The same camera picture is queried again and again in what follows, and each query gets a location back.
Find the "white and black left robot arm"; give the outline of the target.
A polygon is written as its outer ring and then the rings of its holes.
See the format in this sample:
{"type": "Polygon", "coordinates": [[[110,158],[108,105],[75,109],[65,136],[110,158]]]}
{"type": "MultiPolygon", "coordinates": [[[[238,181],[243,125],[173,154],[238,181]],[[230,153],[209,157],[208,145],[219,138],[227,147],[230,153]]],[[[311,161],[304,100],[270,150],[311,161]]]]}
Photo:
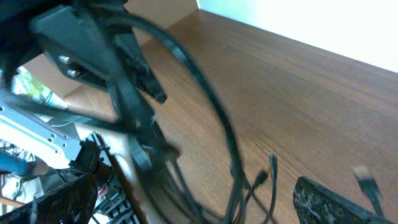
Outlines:
{"type": "Polygon", "coordinates": [[[142,93],[161,103],[166,95],[141,51],[131,46],[133,29],[172,43],[160,27],[128,13],[122,1],[2,1],[1,94],[11,107],[2,122],[29,143],[43,147],[42,156],[50,166],[66,167],[63,139],[54,140],[53,128],[36,116],[81,119],[81,115],[40,105],[10,91],[15,70],[45,54],[64,75],[107,91],[120,119],[115,128],[131,134],[139,154],[149,156],[152,165],[163,164],[166,142],[142,93]]]}

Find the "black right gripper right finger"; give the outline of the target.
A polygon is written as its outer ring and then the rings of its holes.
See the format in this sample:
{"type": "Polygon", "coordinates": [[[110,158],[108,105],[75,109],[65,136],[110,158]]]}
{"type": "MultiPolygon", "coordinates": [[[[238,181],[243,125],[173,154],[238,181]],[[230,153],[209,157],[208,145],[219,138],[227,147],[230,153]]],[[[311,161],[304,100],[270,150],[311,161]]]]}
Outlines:
{"type": "Polygon", "coordinates": [[[308,177],[299,177],[293,205],[301,224],[385,224],[389,220],[349,201],[308,177]]]}

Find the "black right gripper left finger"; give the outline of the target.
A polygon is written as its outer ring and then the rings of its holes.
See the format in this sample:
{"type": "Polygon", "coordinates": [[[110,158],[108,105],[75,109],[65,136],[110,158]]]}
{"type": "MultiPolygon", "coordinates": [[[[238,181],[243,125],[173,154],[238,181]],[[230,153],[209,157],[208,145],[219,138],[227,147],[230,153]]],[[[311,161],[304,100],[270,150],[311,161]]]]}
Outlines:
{"type": "Polygon", "coordinates": [[[98,192],[92,174],[80,177],[1,216],[1,223],[88,223],[98,192]]]}

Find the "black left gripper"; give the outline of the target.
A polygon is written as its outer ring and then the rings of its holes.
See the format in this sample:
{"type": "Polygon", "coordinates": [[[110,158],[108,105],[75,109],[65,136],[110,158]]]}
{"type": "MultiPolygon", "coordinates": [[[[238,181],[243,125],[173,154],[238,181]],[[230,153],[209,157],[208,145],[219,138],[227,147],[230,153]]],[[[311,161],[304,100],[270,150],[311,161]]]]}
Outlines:
{"type": "Polygon", "coordinates": [[[45,54],[86,85],[129,86],[130,73],[136,88],[165,103],[134,33],[106,27],[117,14],[128,14],[125,1],[1,1],[2,86],[10,86],[17,67],[45,54]]]}

